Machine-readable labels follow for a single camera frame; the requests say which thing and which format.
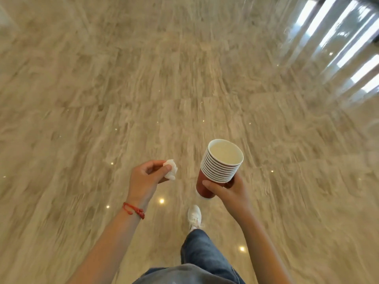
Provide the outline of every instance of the gray shirt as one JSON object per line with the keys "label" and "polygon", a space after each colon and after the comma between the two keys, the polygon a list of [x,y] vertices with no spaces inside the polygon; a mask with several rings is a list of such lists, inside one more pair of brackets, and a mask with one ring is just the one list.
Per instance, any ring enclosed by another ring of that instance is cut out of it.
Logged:
{"label": "gray shirt", "polygon": [[234,284],[193,264],[159,270],[137,279],[134,284]]}

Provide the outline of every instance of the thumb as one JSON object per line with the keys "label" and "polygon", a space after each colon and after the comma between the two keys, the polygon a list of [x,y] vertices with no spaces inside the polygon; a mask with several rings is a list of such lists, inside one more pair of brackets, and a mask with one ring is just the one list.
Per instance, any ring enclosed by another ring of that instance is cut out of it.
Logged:
{"label": "thumb", "polygon": [[220,197],[221,200],[223,200],[225,194],[228,193],[228,190],[225,187],[219,186],[217,183],[209,180],[203,180],[203,185],[215,195]]}
{"label": "thumb", "polygon": [[173,167],[171,165],[166,165],[158,169],[156,172],[153,173],[155,181],[161,180],[168,172],[171,171]]}

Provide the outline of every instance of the forearm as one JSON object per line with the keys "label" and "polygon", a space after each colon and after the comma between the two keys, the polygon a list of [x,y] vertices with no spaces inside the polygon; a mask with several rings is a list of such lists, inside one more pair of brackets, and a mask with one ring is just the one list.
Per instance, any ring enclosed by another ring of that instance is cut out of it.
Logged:
{"label": "forearm", "polygon": [[138,215],[121,209],[67,284],[111,283],[139,222]]}
{"label": "forearm", "polygon": [[268,234],[254,214],[245,213],[238,222],[248,245],[258,283],[293,283]]}

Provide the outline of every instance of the person's left hand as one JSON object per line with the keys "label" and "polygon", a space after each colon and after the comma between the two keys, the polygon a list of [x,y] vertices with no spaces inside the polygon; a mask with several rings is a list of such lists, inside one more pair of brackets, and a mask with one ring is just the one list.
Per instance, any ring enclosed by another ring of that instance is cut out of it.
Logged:
{"label": "person's left hand", "polygon": [[158,183],[167,181],[164,176],[171,171],[171,165],[163,166],[166,161],[148,161],[132,169],[126,202],[146,210]]}

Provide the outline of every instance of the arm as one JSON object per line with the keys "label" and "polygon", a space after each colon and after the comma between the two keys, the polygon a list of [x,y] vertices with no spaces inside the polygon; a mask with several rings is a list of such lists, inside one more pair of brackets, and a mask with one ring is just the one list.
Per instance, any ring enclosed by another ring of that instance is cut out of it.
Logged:
{"label": "arm", "polygon": [[237,172],[230,189],[210,181],[203,184],[220,197],[245,236],[251,263],[259,284],[293,283],[274,245],[252,212],[244,182]]}
{"label": "arm", "polygon": [[[149,161],[133,169],[127,203],[147,209],[157,184],[166,181],[164,176],[171,170],[170,165],[162,166],[164,162]],[[111,283],[140,220],[134,212],[129,215],[120,209],[67,284]]]}

